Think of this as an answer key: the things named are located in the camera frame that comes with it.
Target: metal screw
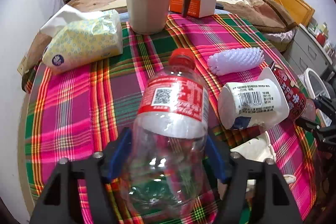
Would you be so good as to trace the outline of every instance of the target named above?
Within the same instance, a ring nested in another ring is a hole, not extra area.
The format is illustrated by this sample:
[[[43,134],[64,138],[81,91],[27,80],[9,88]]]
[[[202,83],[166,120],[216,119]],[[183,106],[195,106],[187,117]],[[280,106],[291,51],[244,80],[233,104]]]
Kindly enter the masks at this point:
[[[275,163],[275,162],[274,162],[274,159],[271,159],[271,158],[266,158],[266,159],[265,159],[265,162],[266,162],[267,164],[269,164],[269,165],[272,165],[272,164]]]
[[[93,153],[93,157],[95,158],[95,159],[100,159],[100,158],[102,158],[103,157],[103,152],[101,152],[101,151],[99,151],[99,152],[95,152],[95,153]]]
[[[238,159],[238,158],[241,157],[241,155],[240,155],[238,152],[236,152],[236,151],[231,152],[231,153],[230,153],[230,156],[231,156],[232,158],[234,158],[234,159]]]
[[[68,158],[61,158],[58,162],[59,162],[60,164],[67,164],[68,161],[69,161]]]

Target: plastic bag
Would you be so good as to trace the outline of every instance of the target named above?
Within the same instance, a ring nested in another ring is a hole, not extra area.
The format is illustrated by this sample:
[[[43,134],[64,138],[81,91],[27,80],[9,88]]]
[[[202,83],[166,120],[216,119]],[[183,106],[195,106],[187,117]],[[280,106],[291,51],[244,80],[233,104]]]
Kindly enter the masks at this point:
[[[116,10],[100,18],[74,21],[52,39],[42,61],[55,73],[123,53],[122,29]]]

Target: orange box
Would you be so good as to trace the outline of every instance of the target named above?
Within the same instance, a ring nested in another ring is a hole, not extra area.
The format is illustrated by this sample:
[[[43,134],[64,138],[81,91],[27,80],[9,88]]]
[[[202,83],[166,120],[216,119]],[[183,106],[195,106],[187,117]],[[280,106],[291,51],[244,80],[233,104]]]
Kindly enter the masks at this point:
[[[170,0],[169,11],[182,12],[184,0]],[[206,17],[215,13],[216,0],[191,0],[188,15],[192,17]]]

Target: red bottle cap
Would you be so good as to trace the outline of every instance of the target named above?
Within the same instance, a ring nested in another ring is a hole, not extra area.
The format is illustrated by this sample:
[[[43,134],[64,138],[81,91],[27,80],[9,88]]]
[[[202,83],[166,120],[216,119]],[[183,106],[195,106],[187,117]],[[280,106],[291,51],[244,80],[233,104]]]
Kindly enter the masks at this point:
[[[186,66],[192,70],[194,70],[196,67],[195,55],[188,48],[177,48],[173,50],[168,63],[171,66],[174,65]]]

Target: white container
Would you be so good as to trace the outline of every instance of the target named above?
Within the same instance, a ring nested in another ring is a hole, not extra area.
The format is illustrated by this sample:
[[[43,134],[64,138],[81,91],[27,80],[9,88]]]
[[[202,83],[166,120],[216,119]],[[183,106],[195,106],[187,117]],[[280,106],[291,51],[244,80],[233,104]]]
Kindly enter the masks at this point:
[[[169,11],[182,13],[183,0],[170,0]],[[196,18],[215,13],[216,0],[191,0],[188,15]]]
[[[289,107],[271,69],[263,69],[257,81],[226,83],[218,99],[220,120],[226,129],[259,125],[266,131],[287,118]]]

